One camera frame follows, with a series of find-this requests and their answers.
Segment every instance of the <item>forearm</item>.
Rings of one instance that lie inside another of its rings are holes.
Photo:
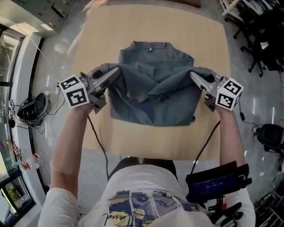
[[[88,113],[73,109],[60,134],[51,165],[51,187],[64,188],[77,196],[82,144]]]
[[[236,161],[237,166],[244,165],[244,147],[233,111],[224,111],[220,113],[220,128],[220,165],[224,165],[232,161]]]

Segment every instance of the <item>wrist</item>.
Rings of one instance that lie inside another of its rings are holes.
[[[219,112],[220,119],[234,116],[234,112],[230,110],[223,110]]]
[[[71,110],[72,115],[74,115],[76,118],[88,118],[89,113],[85,111],[84,109],[75,107]]]

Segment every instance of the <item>desk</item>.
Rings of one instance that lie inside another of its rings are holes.
[[[222,24],[205,17],[159,6],[119,5],[93,9],[75,56],[73,73],[89,72],[102,63],[117,63],[119,51],[135,41],[170,42],[195,58],[194,65],[207,67],[230,77],[229,53]],[[195,111],[190,126],[152,127],[110,117],[105,106],[90,117],[107,153],[125,156],[194,160],[218,122],[203,103]],[[83,147],[101,150],[90,124]],[[200,160],[219,158],[220,130],[217,129]]]

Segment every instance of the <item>bottle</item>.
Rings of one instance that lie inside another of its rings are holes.
[[[43,164],[44,156],[42,154],[34,153],[29,158],[26,159],[29,168],[38,169]]]

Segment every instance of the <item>person's hand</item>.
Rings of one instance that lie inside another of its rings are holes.
[[[74,111],[89,116],[89,114],[94,109],[94,106],[91,104],[84,104],[74,108]]]
[[[215,110],[218,112],[218,114],[220,115],[220,117],[224,116],[224,115],[230,115],[233,114],[233,111],[227,110],[221,106],[217,106],[215,105]]]

